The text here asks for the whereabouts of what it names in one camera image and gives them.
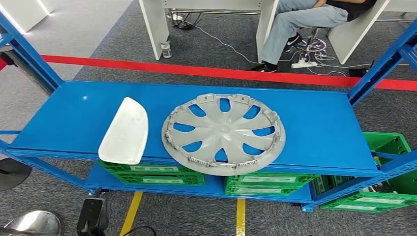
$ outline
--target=black sneaker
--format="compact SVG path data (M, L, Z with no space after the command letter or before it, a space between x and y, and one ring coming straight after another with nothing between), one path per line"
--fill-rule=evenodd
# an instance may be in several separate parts
M258 65L258 66L253 67L251 69L251 71L259 71L259 72L269 72L269 73L271 73L271 72L275 72L276 71L276 68L273 69L271 67L268 67L267 64L262 64L262 65Z
M288 39L285 44L284 51L288 51L292 46L295 46L302 42L302 36L297 32L297 35Z

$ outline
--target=stacked crates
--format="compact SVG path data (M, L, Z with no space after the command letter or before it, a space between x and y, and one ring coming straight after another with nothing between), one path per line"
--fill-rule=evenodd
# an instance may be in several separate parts
M287 174L275 172L253 172L226 178L226 194L288 195L312 181L317 175Z
M206 175L186 167L160 165L122 165L97 161L125 184L204 185Z
M405 154L411 151L401 134L364 132L364 136L371 151L390 154ZM388 159L375 161L376 164L389 162ZM414 183L416 177L417 171L413 171L323 204L320 208L376 213L415 205L417 204L417 195L415 195L417 184ZM316 194L323 193L352 178L320 176L317 178L320 181L315 181Z

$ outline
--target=black shirt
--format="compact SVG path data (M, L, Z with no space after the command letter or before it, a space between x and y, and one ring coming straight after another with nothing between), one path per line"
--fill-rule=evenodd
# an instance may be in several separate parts
M349 3L328 0L326 3L338 8L345 9L348 14L348 21L352 21L369 10L377 0L365 0L363 3Z

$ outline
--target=red rope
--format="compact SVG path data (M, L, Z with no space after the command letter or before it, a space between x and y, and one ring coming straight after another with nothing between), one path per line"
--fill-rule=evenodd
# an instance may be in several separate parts
M211 68L188 65L172 65L148 62L134 62L122 60L107 60L94 58L77 58L64 56L42 55L47 62L106 67L124 70L139 70L156 73L167 73L177 75L194 75L205 77L217 77L239 80L254 80L267 82L281 82L292 84L325 85L352 87L359 78L340 76L306 75L295 73L260 73L254 71L231 70L222 68ZM417 81L384 79L377 86L377 89L409 90L417 91Z
M5 68L6 66L7 66L6 62L0 58L0 70L3 70L3 68Z

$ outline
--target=shelf top surface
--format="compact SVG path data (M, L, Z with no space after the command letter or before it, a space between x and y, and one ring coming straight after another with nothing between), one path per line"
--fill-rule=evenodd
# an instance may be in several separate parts
M248 95L279 114L286 143L272 165L377 169L346 94L329 91L64 82L9 147L97 154L128 96L148 113L144 157L171 158L161 141L164 120L176 106L206 93Z
M108 173L103 168L94 165L87 179L86 185L100 186L104 189L114 190L140 190L144 192L170 193L180 195L195 195L207 197L243 197L248 199L282 201L282 202L312 202L309 185L306 184L290 195L227 195L225 194L224 177L206 175L206 184L204 186L181 186L181 185L154 185L154 184L124 184L116 177Z

